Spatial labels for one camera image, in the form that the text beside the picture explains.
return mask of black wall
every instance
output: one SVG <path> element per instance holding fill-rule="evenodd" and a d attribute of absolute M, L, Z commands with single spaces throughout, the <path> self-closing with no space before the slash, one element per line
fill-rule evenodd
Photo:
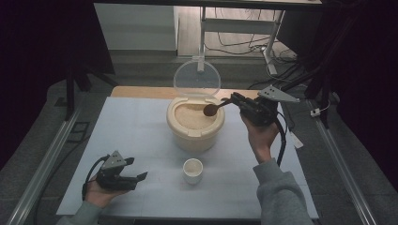
<path fill-rule="evenodd" d="M 395 1 L 368 1 L 333 65 L 338 112 L 398 190 L 398 18 Z"/>
<path fill-rule="evenodd" d="M 114 73 L 88 1 L 0 1 L 0 168 L 12 156 L 67 68 Z"/>

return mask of cable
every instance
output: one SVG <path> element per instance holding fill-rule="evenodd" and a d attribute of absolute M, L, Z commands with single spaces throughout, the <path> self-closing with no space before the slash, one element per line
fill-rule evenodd
<path fill-rule="evenodd" d="M 100 164 L 102 161 L 106 161 L 110 156 L 106 155 L 105 157 L 100 157 L 94 165 L 91 167 L 90 172 L 88 173 L 87 177 L 85 178 L 85 182 L 82 187 L 82 200 L 85 199 L 85 193 L 87 192 L 87 184 L 90 183 L 91 173 L 96 169 L 97 165 Z"/>
<path fill-rule="evenodd" d="M 251 49 L 248 52 L 228 52 L 228 51 L 224 51 L 224 50 L 218 50 L 218 49 L 210 49 L 206 44 L 205 47 L 210 50 L 210 51 L 218 51 L 218 52 L 222 52 L 222 53 L 230 53 L 230 54 L 248 54 L 248 53 L 252 53 L 255 51 L 255 48 Z"/>
<path fill-rule="evenodd" d="M 250 15 L 246 18 L 246 20 L 251 19 L 252 16 L 253 16 L 254 9 L 246 9 L 245 11 L 246 11 L 246 12 L 250 11 Z"/>
<path fill-rule="evenodd" d="M 288 73 L 286 73 L 285 75 L 281 75 L 281 78 L 280 79 L 283 79 L 283 80 L 287 80 L 290 76 L 292 76 L 298 69 L 300 69 L 301 67 L 302 67 L 302 65 L 301 64 L 299 64 L 299 63 L 296 63 L 295 65 L 293 65 L 294 66 L 294 68 L 292 69 L 292 70 L 290 70 Z M 277 81 L 277 82 L 275 82 L 273 85 L 274 86 L 277 86 L 277 85 L 279 85 L 279 83 L 280 83 L 281 81 Z"/>
<path fill-rule="evenodd" d="M 261 11 L 262 11 L 262 9 L 260 9 L 260 12 L 258 13 L 257 21 L 260 21 Z M 252 35 L 252 38 L 251 38 L 251 40 L 250 40 L 249 48 L 251 48 L 254 35 L 255 35 L 255 34 Z"/>
<path fill-rule="evenodd" d="M 35 212 L 33 215 L 33 223 L 35 225 L 38 224 L 38 207 L 40 205 L 40 200 L 44 194 L 44 191 L 46 190 L 47 186 L 50 184 L 51 180 L 54 178 L 54 175 L 56 174 L 56 172 L 58 172 L 59 168 L 61 168 L 61 165 L 65 162 L 65 160 L 69 157 L 69 155 L 76 150 L 80 144 L 84 143 L 85 141 L 87 141 L 90 138 L 91 135 L 88 135 L 86 138 L 84 138 L 83 140 L 81 140 L 80 142 L 78 142 L 72 149 L 70 149 L 69 152 L 67 152 L 67 154 L 64 156 L 64 158 L 62 158 L 62 160 L 59 162 L 59 164 L 56 166 L 56 168 L 52 171 L 52 173 L 50 173 L 50 175 L 48 176 L 43 188 L 41 189 L 41 192 L 38 195 L 37 198 L 37 203 L 35 206 Z"/>
<path fill-rule="evenodd" d="M 284 102 L 281 102 L 281 104 L 284 105 L 284 108 L 286 109 L 287 116 L 289 117 L 290 122 L 293 124 L 291 127 L 289 127 L 289 130 L 292 131 L 292 130 L 295 128 L 296 123 L 295 123 L 295 121 L 293 120 L 292 115 L 290 114 L 289 108 L 287 108 L 287 104 L 284 103 Z"/>
<path fill-rule="evenodd" d="M 289 71 L 290 69 L 292 69 L 293 67 L 294 67 L 294 65 L 291 66 L 291 67 L 289 67 L 287 70 L 285 70 L 285 71 L 281 74 L 281 76 L 283 76 L 286 72 L 288 72 L 288 71 Z M 258 84 L 268 83 L 268 82 L 270 82 L 270 81 L 272 81 L 272 79 L 268 79 L 268 80 L 263 81 L 263 82 L 255 82 L 254 84 L 250 85 L 247 89 L 250 90 L 252 87 L 254 87 L 254 86 L 258 85 Z"/>
<path fill-rule="evenodd" d="M 320 112 L 322 112 L 322 111 L 325 111 L 325 110 L 327 110 L 328 108 L 329 108 L 329 106 L 330 106 L 330 100 L 328 100 L 328 106 L 325 108 L 325 109 L 322 109 L 322 110 L 319 110 Z"/>
<path fill-rule="evenodd" d="M 275 51 L 273 49 L 271 49 L 270 52 L 273 54 L 273 56 L 272 56 L 272 54 L 270 55 L 270 58 L 271 58 L 270 62 L 274 61 L 274 62 L 276 62 L 276 63 L 278 63 L 280 65 L 289 64 L 289 63 L 298 63 L 299 62 L 299 60 L 293 59 L 293 58 L 292 58 L 293 60 L 285 60 L 283 58 L 277 57 L 276 54 L 275 54 Z"/>
<path fill-rule="evenodd" d="M 217 19 L 218 17 L 217 17 L 217 8 L 216 8 L 216 7 L 214 8 L 214 14 L 215 14 L 215 17 L 216 17 L 216 19 Z M 257 39 L 257 40 L 253 40 L 253 37 L 254 37 L 254 35 L 253 35 L 253 36 L 252 36 L 252 39 L 251 39 L 250 41 L 245 41 L 245 42 L 240 42 L 240 43 L 234 43 L 234 44 L 224 44 L 224 43 L 222 43 L 222 39 L 221 39 L 221 37 L 220 37 L 220 32 L 217 32 L 217 36 L 219 37 L 219 42 L 220 42 L 220 44 L 223 45 L 223 46 L 225 46 L 225 47 L 228 47 L 228 46 L 237 46 L 237 45 L 243 45 L 243 44 L 249 44 L 249 48 L 250 48 L 250 47 L 251 47 L 250 45 L 251 45 L 252 42 L 257 42 L 257 41 L 269 39 L 269 37 L 264 37 L 264 38 L 260 38 L 260 39 Z"/>
<path fill-rule="evenodd" d="M 284 115 L 281 112 L 278 112 L 278 114 L 283 118 L 284 120 L 284 133 L 287 133 L 287 121 L 286 118 L 284 118 Z"/>
<path fill-rule="evenodd" d="M 283 154 L 284 154 L 284 149 L 286 147 L 286 134 L 284 133 L 282 124 L 281 124 L 281 122 L 278 119 L 275 120 L 275 124 L 278 127 L 278 130 L 279 130 L 279 132 L 281 134 L 281 150 L 279 151 L 278 159 L 276 161 L 278 166 L 281 166 L 281 162 L 282 162 L 282 158 L 283 158 Z"/>
<path fill-rule="evenodd" d="M 280 81 L 280 82 L 286 82 L 286 83 L 290 83 L 290 82 L 291 82 L 291 81 L 289 81 L 289 80 L 285 80 L 285 79 L 280 79 L 280 78 L 273 77 L 273 76 L 270 74 L 268 67 L 267 67 L 266 71 L 267 71 L 267 75 L 268 75 L 270 78 L 274 79 L 274 80 L 277 80 L 277 81 Z"/>
<path fill-rule="evenodd" d="M 276 56 L 275 51 L 272 50 L 271 52 L 272 52 L 272 54 L 273 54 L 273 57 L 271 56 L 271 58 L 272 58 L 273 60 L 275 60 L 276 62 L 278 62 L 278 60 L 279 60 L 279 61 L 282 61 L 282 62 L 278 62 L 278 63 L 280 63 L 280 64 L 282 64 L 282 63 L 296 63 L 296 62 L 299 61 L 299 60 L 296 59 L 296 58 L 291 58 L 292 60 L 286 60 L 286 59 L 282 58 L 282 57 L 281 57 L 281 54 L 284 53 L 284 52 L 286 52 L 286 51 L 290 51 L 290 49 L 283 50 L 283 51 L 281 51 L 281 52 L 279 53 L 279 56 Z"/>

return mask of white wall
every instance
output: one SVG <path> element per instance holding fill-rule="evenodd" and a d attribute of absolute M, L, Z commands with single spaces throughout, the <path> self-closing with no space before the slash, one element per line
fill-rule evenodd
<path fill-rule="evenodd" d="M 176 7 L 95 4 L 109 50 L 177 49 Z"/>

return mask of metal frame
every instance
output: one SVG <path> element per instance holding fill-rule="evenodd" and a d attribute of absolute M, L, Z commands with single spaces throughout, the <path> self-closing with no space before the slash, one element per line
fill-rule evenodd
<path fill-rule="evenodd" d="M 30 180 L 22 197 L 18 201 L 17 206 L 14 208 L 7 225 L 24 224 L 32 207 L 37 201 L 39 193 L 44 188 L 43 185 L 46 183 L 50 171 L 52 170 L 53 165 L 55 164 L 56 159 L 58 158 L 58 155 L 61 152 L 61 149 L 64 146 L 64 143 L 67 140 L 67 137 L 80 114 L 80 111 L 82 110 L 82 107 L 84 106 L 86 95 L 86 93 L 81 94 L 81 97 L 79 97 L 78 107 L 71 115 L 70 119 L 68 121 L 64 121 L 61 125 L 61 128 L 58 129 L 58 132 L 56 133 L 53 142 L 47 150 L 46 155 L 40 162 L 38 169 Z"/>
<path fill-rule="evenodd" d="M 311 109 L 314 108 L 310 100 L 307 100 L 307 105 Z M 360 216 L 362 223 L 367 225 L 376 225 L 377 222 L 375 221 L 372 210 L 369 207 L 369 204 L 366 202 L 366 199 L 363 196 L 360 187 L 357 185 L 354 176 L 352 175 L 347 164 L 345 163 L 344 157 L 336 142 L 334 141 L 333 135 L 330 133 L 330 130 L 328 128 L 325 128 L 325 126 L 323 126 L 323 123 L 319 118 L 315 118 L 315 122 L 329 150 L 330 157 L 333 160 L 334 165 L 336 166 L 336 169 L 340 174 L 340 177 L 342 177 L 345 189 L 351 196 L 352 201 L 357 208 L 358 215 Z"/>
<path fill-rule="evenodd" d="M 276 35 L 281 25 L 284 11 L 277 11 L 275 21 L 244 21 L 229 19 L 206 19 L 206 7 L 202 7 L 201 36 L 199 45 L 198 71 L 204 70 L 205 61 L 205 32 L 224 32 L 235 34 L 259 34 L 269 35 L 267 47 L 262 51 L 267 63 L 270 75 L 276 75 L 277 71 L 272 63 L 271 51 Z"/>

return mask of white table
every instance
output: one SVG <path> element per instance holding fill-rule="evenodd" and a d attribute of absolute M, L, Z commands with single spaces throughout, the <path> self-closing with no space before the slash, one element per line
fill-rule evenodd
<path fill-rule="evenodd" d="M 170 99 L 108 97 L 69 184 L 57 215 L 73 215 L 79 208 L 82 184 L 94 162 L 118 150 L 123 158 L 134 157 L 132 165 L 121 173 L 136 176 L 148 172 L 145 181 L 125 195 L 115 198 L 103 215 L 129 218 L 225 218 L 259 219 L 256 198 L 257 165 L 249 146 L 247 130 L 238 107 L 228 105 L 225 123 L 216 144 L 200 156 L 179 149 L 166 123 Z M 291 137 L 281 168 L 292 171 L 304 192 L 311 218 L 318 218 Z M 277 157 L 280 137 L 272 145 Z M 182 165 L 188 158 L 199 158 L 204 176 L 196 186 L 182 177 Z"/>

